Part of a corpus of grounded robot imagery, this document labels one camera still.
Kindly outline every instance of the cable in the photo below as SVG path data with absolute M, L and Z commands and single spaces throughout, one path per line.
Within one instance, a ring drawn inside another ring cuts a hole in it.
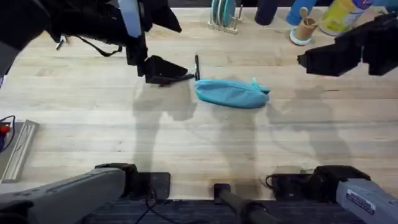
M 274 186 L 272 186 L 271 184 L 268 183 L 268 180 L 269 180 L 270 178 L 272 178 L 273 176 L 274 176 L 274 175 L 272 174 L 272 175 L 268 175 L 268 176 L 266 177 L 265 180 L 260 179 L 260 183 L 261 183 L 263 186 L 265 186 L 265 187 L 267 187 L 267 188 L 273 190 L 273 189 L 274 189 Z
M 147 206 L 147 209 L 150 210 L 153 214 L 155 214 L 158 217 L 163 218 L 164 220 L 168 221 L 169 223 L 173 223 L 173 224 L 208 223 L 208 221 L 203 221 L 203 220 L 197 220 L 197 221 L 188 222 L 188 223 L 180 223 L 180 222 L 170 219 L 169 217 L 166 217 L 165 215 L 160 214 L 159 212 L 156 212 L 153 208 L 157 205 L 157 194 L 156 194 L 155 189 L 152 188 L 152 186 L 149 186 L 149 187 L 152 190 L 152 192 L 154 193 L 155 204 L 153 204 L 153 206 L 149 206 L 148 199 L 145 201 L 145 204 Z
M 0 119 L 0 122 L 3 122 L 9 118 L 12 118 L 12 135 L 11 135 L 11 138 L 10 138 L 10 141 L 8 142 L 8 144 L 6 144 L 6 146 L 3 149 L 0 149 L 0 153 L 4 152 L 11 145 L 11 143 L 15 137 L 15 119 L 16 119 L 15 115 L 10 115 L 8 117 Z
M 138 224 L 144 217 L 145 215 L 150 211 L 150 208 L 154 208 L 156 206 L 156 203 L 151 205 L 149 208 L 147 208 L 147 210 L 137 219 L 137 221 L 135 222 L 135 224 Z
M 77 38 L 79 38 L 79 39 L 80 39 L 81 41 L 83 41 L 84 43 L 86 43 L 86 44 L 88 44 L 88 45 L 94 47 L 94 49 L 97 50 L 97 51 L 98 51 L 102 56 L 104 56 L 104 57 L 110 57 L 110 56 L 112 56 L 112 55 L 114 55 L 114 54 L 116 54 L 116 53 L 118 53 L 118 52 L 122 52 L 122 51 L 123 51 L 122 46 L 119 46 L 117 50 L 114 50 L 114 51 L 111 52 L 111 53 L 107 53 L 107 52 L 101 50 L 99 47 L 97 47 L 97 46 L 95 46 L 94 44 L 92 44 L 90 41 L 88 41 L 88 40 L 86 40 L 86 39 L 80 37 L 79 35 L 74 35 L 74 36 L 77 37 Z

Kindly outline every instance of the spray can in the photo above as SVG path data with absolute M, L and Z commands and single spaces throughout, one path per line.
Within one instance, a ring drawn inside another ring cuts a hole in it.
M 373 4 L 373 0 L 335 0 L 322 19 L 319 28 L 329 35 L 340 35 Z

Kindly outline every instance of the label sticker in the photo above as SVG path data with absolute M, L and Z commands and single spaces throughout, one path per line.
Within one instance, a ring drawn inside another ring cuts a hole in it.
M 353 0 L 353 3 L 360 9 L 367 9 L 373 5 L 373 0 Z
M 372 202 L 366 200 L 352 190 L 348 189 L 346 196 L 348 200 L 354 202 L 356 205 L 361 207 L 363 210 L 369 212 L 371 215 L 373 215 L 376 211 L 376 206 Z

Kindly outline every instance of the blue pencil case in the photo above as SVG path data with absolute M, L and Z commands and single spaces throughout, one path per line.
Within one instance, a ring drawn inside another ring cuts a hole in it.
M 260 108 L 269 101 L 270 89 L 253 83 L 203 79 L 195 82 L 199 99 L 235 108 Z

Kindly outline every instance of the dish rack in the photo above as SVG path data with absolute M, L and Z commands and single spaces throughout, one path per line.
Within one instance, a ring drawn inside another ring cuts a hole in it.
M 238 33 L 238 23 L 242 22 L 243 4 L 240 3 L 238 17 L 236 17 L 235 0 L 213 0 L 211 3 L 210 21 L 212 29 L 222 30 L 230 34 Z

